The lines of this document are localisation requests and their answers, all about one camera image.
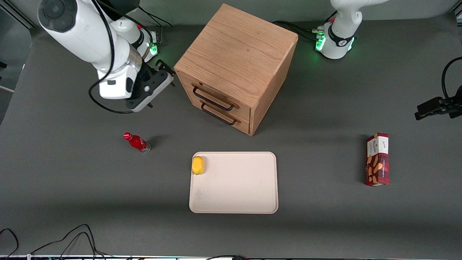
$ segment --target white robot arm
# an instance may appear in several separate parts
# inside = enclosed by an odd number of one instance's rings
[[[102,13],[113,40],[113,58],[108,28],[92,0],[43,0],[38,18],[56,41],[97,69],[99,79],[103,79],[99,82],[101,97],[126,99],[127,107],[138,112],[173,81],[174,73],[162,62],[161,71],[146,64],[157,53],[149,32],[129,19],[112,21]]]
[[[389,0],[330,0],[330,4],[337,10],[334,22],[318,27],[322,32],[316,43],[316,50],[329,59],[340,59],[351,49],[354,33],[363,20],[359,10],[365,6],[382,4]]]

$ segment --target gray table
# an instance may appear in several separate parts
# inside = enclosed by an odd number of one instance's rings
[[[166,29],[160,58],[174,65],[201,28]],[[461,54],[455,19],[364,22],[358,34],[338,61],[300,40],[285,84],[249,137],[194,108],[178,80],[152,109],[106,112],[86,94],[95,69],[34,32],[0,127],[0,226],[17,232],[20,254],[88,223],[111,254],[459,259],[462,119],[413,115],[442,95],[441,71]],[[451,94],[460,69],[448,73]],[[114,102],[105,104],[123,108]],[[148,139],[152,151],[133,150],[125,131]],[[391,184],[367,187],[365,137],[378,131],[390,135]],[[197,151],[274,152],[279,210],[192,213]],[[2,252],[13,248],[0,239]],[[82,240],[70,253],[90,250]]]

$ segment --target drawer handle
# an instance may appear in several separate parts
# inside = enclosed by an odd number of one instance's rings
[[[196,90],[198,89],[198,87],[195,86],[195,85],[193,85],[193,86],[194,86],[193,93],[194,93],[194,95],[196,95],[196,97],[198,97],[198,98],[200,98],[200,99],[203,99],[203,100],[209,102],[210,104],[215,105],[215,106],[219,107],[220,109],[223,109],[224,111],[228,111],[228,112],[229,112],[229,111],[231,111],[231,109],[233,109],[233,107],[234,107],[233,104],[231,104],[231,106],[230,106],[229,108],[226,108],[226,107],[224,107],[224,106],[222,106],[222,105],[220,105],[220,104],[217,104],[217,103],[211,101],[210,99],[208,99],[208,98],[206,98],[206,97],[204,97],[204,96],[202,96],[202,95],[196,93]]]
[[[219,116],[213,114],[212,112],[205,110],[205,109],[204,109],[204,106],[205,106],[205,103],[202,103],[202,106],[201,106],[202,111],[204,111],[205,113],[211,115],[212,117],[214,117],[214,118],[220,120],[221,122],[223,122],[223,123],[225,123],[225,124],[227,124],[227,125],[234,125],[234,124],[237,122],[237,119],[234,119],[232,122],[228,122],[228,121],[222,119],[221,117],[219,117]]]

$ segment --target cardboard box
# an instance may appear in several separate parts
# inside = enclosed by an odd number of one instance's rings
[[[389,183],[388,134],[376,133],[367,139],[366,185]]]

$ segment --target wooden cabinet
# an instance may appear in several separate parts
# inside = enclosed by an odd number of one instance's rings
[[[253,135],[286,79],[297,40],[223,4],[175,70],[194,106]]]

